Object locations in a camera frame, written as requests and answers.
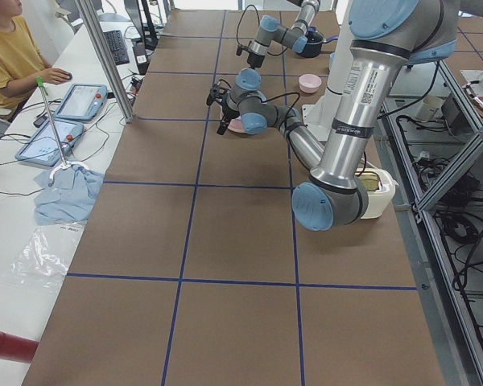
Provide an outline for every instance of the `blue cloth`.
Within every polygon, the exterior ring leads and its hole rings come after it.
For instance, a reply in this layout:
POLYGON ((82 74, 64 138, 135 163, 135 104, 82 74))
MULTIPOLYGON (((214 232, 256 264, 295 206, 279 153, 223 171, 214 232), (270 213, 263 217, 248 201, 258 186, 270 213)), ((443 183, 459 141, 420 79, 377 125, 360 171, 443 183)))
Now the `blue cloth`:
POLYGON ((54 224, 58 221, 85 221, 98 197, 104 175, 72 165, 66 170, 58 170, 54 183, 48 186, 50 170, 38 175, 34 180, 43 191, 34 199, 35 221, 39 225, 54 224))

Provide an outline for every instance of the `tablet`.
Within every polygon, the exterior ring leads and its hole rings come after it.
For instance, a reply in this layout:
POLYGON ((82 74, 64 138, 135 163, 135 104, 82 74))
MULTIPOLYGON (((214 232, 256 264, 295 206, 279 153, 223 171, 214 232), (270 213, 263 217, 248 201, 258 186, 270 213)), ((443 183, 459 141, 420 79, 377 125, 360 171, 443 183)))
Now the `tablet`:
MULTIPOLYGON (((84 125, 80 122, 56 119, 57 133, 67 154, 84 132, 84 125)), ((34 133, 29 142, 14 156, 19 161, 31 162, 43 166, 54 166, 61 161, 57 143, 50 120, 46 120, 34 133)))
POLYGON ((107 87, 103 84, 73 84, 66 92, 54 117, 88 122, 104 105, 107 87))

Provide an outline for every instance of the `red cylinder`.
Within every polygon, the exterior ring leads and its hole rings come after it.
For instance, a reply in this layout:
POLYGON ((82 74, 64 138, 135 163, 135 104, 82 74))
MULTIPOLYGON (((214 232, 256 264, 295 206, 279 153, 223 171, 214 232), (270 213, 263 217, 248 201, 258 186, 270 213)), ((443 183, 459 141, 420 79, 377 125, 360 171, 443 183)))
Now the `red cylinder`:
POLYGON ((30 363, 38 342, 0 331, 0 359, 30 363))

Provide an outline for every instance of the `person's hand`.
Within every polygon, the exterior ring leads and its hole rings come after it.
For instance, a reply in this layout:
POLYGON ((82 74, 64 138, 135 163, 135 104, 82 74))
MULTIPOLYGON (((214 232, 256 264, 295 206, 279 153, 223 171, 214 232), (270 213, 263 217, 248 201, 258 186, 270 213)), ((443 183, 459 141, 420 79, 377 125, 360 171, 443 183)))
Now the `person's hand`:
POLYGON ((45 68, 39 72, 39 76, 43 78, 43 82, 50 84, 61 84, 72 79, 72 74, 60 68, 45 68))

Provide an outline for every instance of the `pink bowl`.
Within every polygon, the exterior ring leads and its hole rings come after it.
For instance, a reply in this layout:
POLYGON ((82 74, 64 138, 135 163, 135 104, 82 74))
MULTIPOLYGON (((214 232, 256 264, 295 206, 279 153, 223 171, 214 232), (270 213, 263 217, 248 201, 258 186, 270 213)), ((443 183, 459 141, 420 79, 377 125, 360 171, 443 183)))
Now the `pink bowl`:
POLYGON ((304 74, 299 78, 299 88, 308 94, 317 92, 321 84, 322 79, 315 74, 304 74))

